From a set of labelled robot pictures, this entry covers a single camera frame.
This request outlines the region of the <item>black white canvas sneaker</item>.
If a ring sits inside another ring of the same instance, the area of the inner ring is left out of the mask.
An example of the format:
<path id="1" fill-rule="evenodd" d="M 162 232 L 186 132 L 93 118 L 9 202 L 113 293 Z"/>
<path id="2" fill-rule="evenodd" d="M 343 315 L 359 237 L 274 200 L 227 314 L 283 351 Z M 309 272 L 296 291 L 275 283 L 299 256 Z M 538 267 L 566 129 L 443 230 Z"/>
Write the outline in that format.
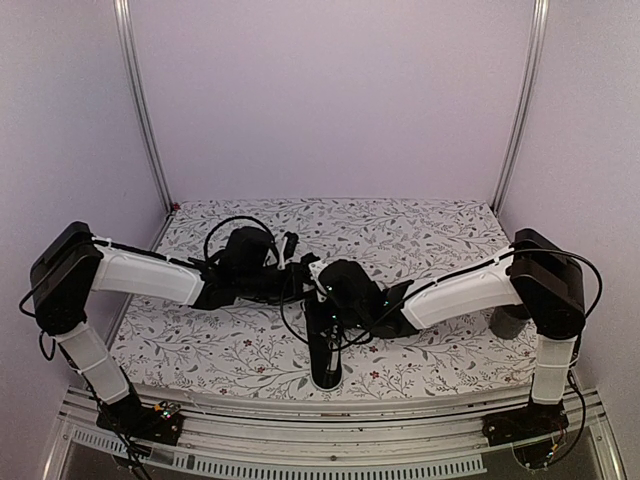
<path id="1" fill-rule="evenodd" d="M 326 302 L 309 299 L 303 309 L 312 382 L 321 391 L 333 391 L 340 386 L 343 376 L 342 326 L 336 312 Z"/>

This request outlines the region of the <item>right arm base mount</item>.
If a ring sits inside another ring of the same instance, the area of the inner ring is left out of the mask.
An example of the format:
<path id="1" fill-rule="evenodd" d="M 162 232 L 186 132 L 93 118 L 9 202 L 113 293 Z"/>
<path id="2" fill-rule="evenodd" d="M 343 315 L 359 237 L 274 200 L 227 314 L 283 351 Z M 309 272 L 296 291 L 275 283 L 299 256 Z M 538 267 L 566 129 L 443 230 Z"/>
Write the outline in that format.
<path id="1" fill-rule="evenodd" d="M 529 440 L 560 432 L 568 426 L 563 401 L 543 405 L 530 400 L 523 407 L 482 417 L 482 434 L 490 446 Z"/>

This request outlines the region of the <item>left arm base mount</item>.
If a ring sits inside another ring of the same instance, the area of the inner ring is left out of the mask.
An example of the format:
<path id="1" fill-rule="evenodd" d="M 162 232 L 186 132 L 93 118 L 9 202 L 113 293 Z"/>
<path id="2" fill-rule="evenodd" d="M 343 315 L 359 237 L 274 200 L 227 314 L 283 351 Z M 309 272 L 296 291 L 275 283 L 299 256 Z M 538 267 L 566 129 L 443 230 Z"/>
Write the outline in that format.
<path id="1" fill-rule="evenodd" d="M 113 404 L 98 402 L 96 425 L 126 438 L 176 446 L 185 417 L 167 402 L 144 406 L 136 393 Z"/>

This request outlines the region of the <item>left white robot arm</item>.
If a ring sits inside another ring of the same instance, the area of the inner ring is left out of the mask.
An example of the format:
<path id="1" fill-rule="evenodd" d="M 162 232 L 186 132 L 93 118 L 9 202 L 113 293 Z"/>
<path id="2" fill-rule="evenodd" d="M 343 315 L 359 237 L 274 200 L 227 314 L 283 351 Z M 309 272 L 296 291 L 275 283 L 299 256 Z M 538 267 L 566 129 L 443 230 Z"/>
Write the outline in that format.
<path id="1" fill-rule="evenodd" d="M 309 268 L 293 259 L 297 235 L 276 241 L 265 228 L 234 230 L 226 245 L 187 260 L 122 245 L 73 222 L 32 265 L 30 289 L 19 305 L 72 361 L 111 419 L 128 434 L 148 426 L 148 412 L 130 396 L 129 382 L 87 323 L 91 293 L 119 292 L 213 311 L 238 300 L 275 305 L 310 293 Z"/>

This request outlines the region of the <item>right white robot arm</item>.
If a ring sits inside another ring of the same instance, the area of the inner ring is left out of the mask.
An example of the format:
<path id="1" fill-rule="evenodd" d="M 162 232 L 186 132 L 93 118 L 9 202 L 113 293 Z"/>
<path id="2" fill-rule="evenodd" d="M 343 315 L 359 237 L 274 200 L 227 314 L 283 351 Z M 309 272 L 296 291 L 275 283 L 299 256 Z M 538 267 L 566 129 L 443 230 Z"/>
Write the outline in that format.
<path id="1" fill-rule="evenodd" d="M 531 403 L 517 427 L 537 436 L 552 424 L 574 351 L 591 311 L 584 305 L 585 258 L 560 249 L 533 229 L 494 256 L 436 279 L 382 288 L 353 260 L 309 264 L 315 290 L 304 303 L 313 384 L 336 389 L 342 381 L 342 335 L 360 329 L 380 339 L 415 335 L 445 320 L 492 309 L 536 327 Z"/>

